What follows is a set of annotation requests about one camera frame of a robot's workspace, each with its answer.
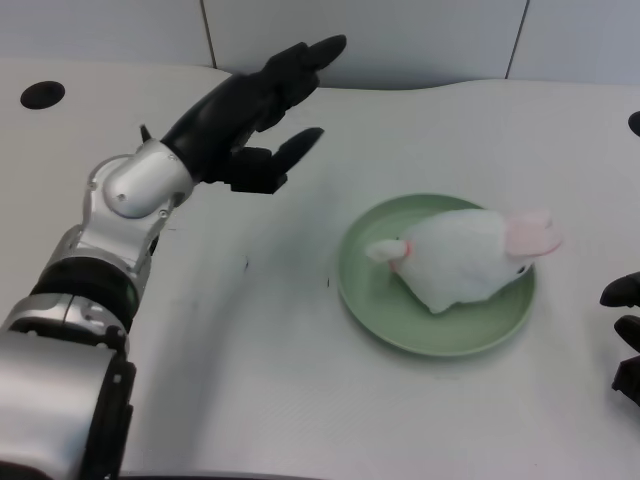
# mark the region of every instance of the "white plush rabbit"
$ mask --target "white plush rabbit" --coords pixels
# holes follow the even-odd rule
[[[440,313],[454,303],[487,300],[561,243],[548,212],[505,217],[455,210],[413,225],[397,240],[374,243],[366,254],[390,262],[429,310]]]

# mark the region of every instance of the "plush toy tail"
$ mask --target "plush toy tail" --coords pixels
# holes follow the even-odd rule
[[[365,250],[367,257],[377,263],[404,258],[410,252],[411,246],[404,240],[381,240]]]

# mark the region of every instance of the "plate rim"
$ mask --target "plate rim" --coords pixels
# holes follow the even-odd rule
[[[384,342],[386,342],[386,343],[388,343],[390,345],[393,345],[396,348],[399,348],[399,349],[404,350],[406,352],[414,353],[414,354],[417,354],[417,355],[424,355],[424,356],[429,356],[429,357],[462,357],[462,356],[466,356],[466,355],[473,355],[475,353],[480,353],[480,352],[483,352],[485,350],[489,350],[491,348],[496,347],[500,343],[507,341],[509,338],[511,338],[513,335],[515,335],[524,326],[524,324],[527,322],[527,320],[530,317],[531,309],[533,307],[533,303],[534,303],[534,300],[535,300],[535,297],[536,297],[536,292],[538,290],[538,281],[537,281],[537,274],[536,274],[535,265],[532,265],[532,267],[530,269],[530,272],[531,272],[530,274],[532,275],[532,282],[533,282],[533,291],[532,291],[532,294],[531,294],[531,300],[529,301],[529,303],[527,305],[527,308],[525,309],[525,311],[522,314],[522,316],[520,317],[520,319],[513,325],[511,330],[509,330],[507,333],[505,333],[501,337],[497,338],[493,342],[487,343],[486,345],[482,345],[480,347],[470,348],[470,349],[466,349],[466,350],[452,351],[452,352],[433,352],[433,351],[427,352],[424,349],[421,350],[421,349],[417,349],[417,348],[413,348],[413,347],[408,347],[406,345],[401,345],[398,342],[396,342],[396,341],[394,341],[394,340],[392,340],[390,338],[387,338],[386,336],[384,336],[384,335],[376,332],[372,328],[370,328],[367,324],[365,324],[362,320],[360,320],[358,315],[356,315],[356,313],[354,312],[353,306],[349,302],[348,295],[345,294],[344,285],[343,285],[343,282],[342,282],[341,269],[340,269],[340,265],[342,263],[342,253],[343,253],[344,248],[345,248],[347,237],[349,236],[349,234],[351,233],[351,231],[353,230],[355,225],[363,217],[365,217],[367,214],[369,214],[370,212],[372,212],[376,208],[379,208],[379,207],[381,207],[381,206],[383,206],[383,205],[385,205],[387,203],[393,202],[393,201],[406,199],[406,198],[410,198],[410,197],[441,197],[441,198],[445,198],[445,199],[459,200],[459,201],[462,201],[462,202],[466,202],[466,203],[468,203],[470,205],[473,205],[473,206],[475,206],[475,207],[477,207],[479,209],[486,210],[486,208],[483,207],[482,205],[478,205],[477,203],[471,202],[471,201],[469,201],[469,200],[467,200],[465,198],[454,197],[453,195],[445,195],[445,194],[440,194],[440,193],[410,193],[410,194],[400,195],[400,196],[397,196],[397,197],[392,197],[392,198],[388,198],[386,200],[383,200],[382,202],[379,202],[379,203],[375,204],[373,207],[369,208],[368,210],[366,210],[365,212],[360,214],[353,222],[351,222],[351,224],[349,225],[349,228],[347,228],[345,233],[342,235],[342,238],[340,240],[340,244],[338,245],[338,255],[337,255],[338,291],[340,292],[340,298],[342,299],[342,301],[346,305],[347,309],[349,310],[349,314],[355,320],[357,320],[357,322],[362,327],[364,327],[368,332],[370,332],[371,334],[375,335],[380,340],[383,340]]]

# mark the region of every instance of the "white wall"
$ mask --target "white wall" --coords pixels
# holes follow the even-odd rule
[[[526,0],[205,0],[218,68],[259,69],[345,33],[327,86],[416,88],[504,78]]]
[[[509,78],[640,84],[640,0],[531,0]]]
[[[0,57],[211,65],[198,0],[0,0]]]

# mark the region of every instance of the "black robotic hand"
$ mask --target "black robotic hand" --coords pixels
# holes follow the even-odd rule
[[[611,282],[602,292],[600,304],[605,307],[640,306],[640,272],[632,273]],[[618,335],[636,352],[640,353],[640,318],[624,315],[616,321]],[[613,385],[640,406],[640,356],[620,363]]]
[[[245,147],[249,137],[277,124],[318,87],[317,71],[344,50],[344,35],[312,46],[299,43],[251,75],[233,75],[196,103],[161,140],[194,182],[224,182],[234,191],[274,193],[287,172],[324,132],[310,128],[276,152]]]

